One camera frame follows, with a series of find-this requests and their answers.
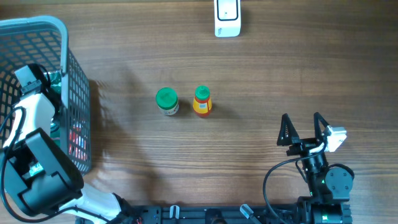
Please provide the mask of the red sauce bottle green cap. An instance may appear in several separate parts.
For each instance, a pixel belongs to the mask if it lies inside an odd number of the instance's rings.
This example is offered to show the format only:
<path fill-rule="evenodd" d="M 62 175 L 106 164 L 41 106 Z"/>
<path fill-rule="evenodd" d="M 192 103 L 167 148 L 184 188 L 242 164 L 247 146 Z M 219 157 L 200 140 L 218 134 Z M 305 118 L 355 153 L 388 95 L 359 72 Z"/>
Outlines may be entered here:
<path fill-rule="evenodd" d="M 210 97 L 210 89 L 201 85 L 195 90 L 195 96 L 193 99 L 193 110 L 199 117 L 208 116 L 213 108 L 212 100 Z"/>

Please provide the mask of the green lid spice jar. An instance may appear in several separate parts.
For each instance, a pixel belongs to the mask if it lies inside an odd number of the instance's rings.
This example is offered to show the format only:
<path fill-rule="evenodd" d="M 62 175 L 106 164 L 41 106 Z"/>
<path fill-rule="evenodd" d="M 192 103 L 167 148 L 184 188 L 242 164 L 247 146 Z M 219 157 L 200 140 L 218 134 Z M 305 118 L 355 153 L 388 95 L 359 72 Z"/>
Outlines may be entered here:
<path fill-rule="evenodd" d="M 179 109 L 178 95 L 174 89 L 169 87 L 162 88 L 157 92 L 155 102 L 160 112 L 166 116 L 174 115 Z"/>

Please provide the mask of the green 3M gloves packet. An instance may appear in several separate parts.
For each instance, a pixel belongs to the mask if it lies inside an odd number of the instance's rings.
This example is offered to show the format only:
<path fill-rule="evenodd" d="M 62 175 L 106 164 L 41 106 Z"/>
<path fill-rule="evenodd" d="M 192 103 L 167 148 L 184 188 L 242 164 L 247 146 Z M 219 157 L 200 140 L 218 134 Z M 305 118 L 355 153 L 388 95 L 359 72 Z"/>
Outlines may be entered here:
<path fill-rule="evenodd" d="M 61 71 L 55 72 L 44 72 L 44 76 L 46 78 L 45 86 L 47 88 L 51 88 L 58 94 L 62 92 L 62 73 Z"/>

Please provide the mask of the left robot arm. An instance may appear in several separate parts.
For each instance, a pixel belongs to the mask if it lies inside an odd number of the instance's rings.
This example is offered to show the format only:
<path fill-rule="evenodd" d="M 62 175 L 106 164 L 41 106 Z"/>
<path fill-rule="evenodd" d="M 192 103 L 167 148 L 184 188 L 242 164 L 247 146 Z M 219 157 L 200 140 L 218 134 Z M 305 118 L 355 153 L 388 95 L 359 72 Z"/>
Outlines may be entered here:
<path fill-rule="evenodd" d="M 134 209 L 120 196 L 86 185 L 50 137 L 61 102 L 46 69 L 31 63 L 15 74 L 21 99 L 6 116 L 15 120 L 1 157 L 1 200 L 8 213 L 24 223 L 45 222 L 63 213 L 81 222 L 133 222 Z"/>

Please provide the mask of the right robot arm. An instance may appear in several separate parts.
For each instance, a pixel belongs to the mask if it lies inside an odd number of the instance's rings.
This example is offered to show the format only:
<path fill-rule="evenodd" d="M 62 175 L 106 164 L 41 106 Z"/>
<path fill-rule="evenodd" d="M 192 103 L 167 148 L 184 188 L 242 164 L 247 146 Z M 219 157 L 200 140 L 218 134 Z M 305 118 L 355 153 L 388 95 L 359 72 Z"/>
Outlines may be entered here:
<path fill-rule="evenodd" d="M 326 153 L 335 152 L 347 138 L 344 127 L 331 126 L 320 113 L 314 116 L 313 138 L 300 138 L 289 116 L 282 115 L 278 146 L 288 146 L 288 156 L 298 156 L 310 196 L 301 196 L 292 213 L 281 210 L 281 219 L 291 223 L 352 223 L 347 204 L 354 172 L 343 164 L 329 164 Z"/>

